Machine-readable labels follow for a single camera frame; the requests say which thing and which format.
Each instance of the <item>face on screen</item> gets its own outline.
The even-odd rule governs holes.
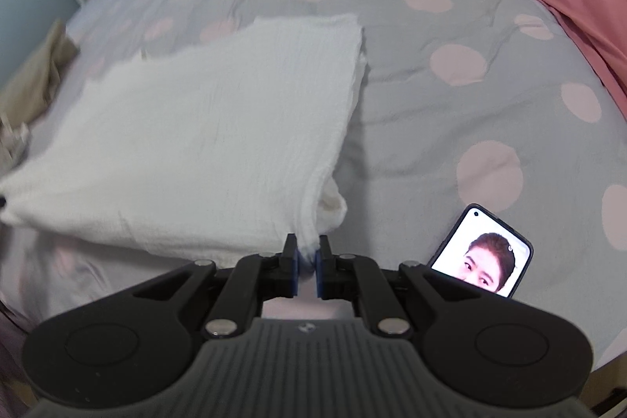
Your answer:
[[[507,227],[472,208],[432,265],[434,270],[509,296],[531,249]]]

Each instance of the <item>silver screw head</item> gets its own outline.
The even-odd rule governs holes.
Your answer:
[[[403,335],[410,330],[410,324],[400,317],[388,317],[377,324],[379,330],[386,335]]]
[[[230,319],[214,319],[205,324],[205,329],[212,337],[228,337],[235,333],[237,324]]]

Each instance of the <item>beige cloth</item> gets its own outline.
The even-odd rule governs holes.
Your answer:
[[[0,92],[0,114],[12,127],[30,123],[48,109],[61,84],[61,72],[78,53],[65,34],[65,25],[56,20],[44,42]]]

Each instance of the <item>white towel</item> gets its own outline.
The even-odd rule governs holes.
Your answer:
[[[346,203],[331,178],[365,60],[354,15],[258,18],[87,82],[52,144],[0,181],[11,225],[233,265],[312,259]]]

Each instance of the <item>phone screen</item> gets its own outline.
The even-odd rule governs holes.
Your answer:
[[[477,204],[471,204],[431,267],[486,291],[511,296],[529,265],[529,241]]]

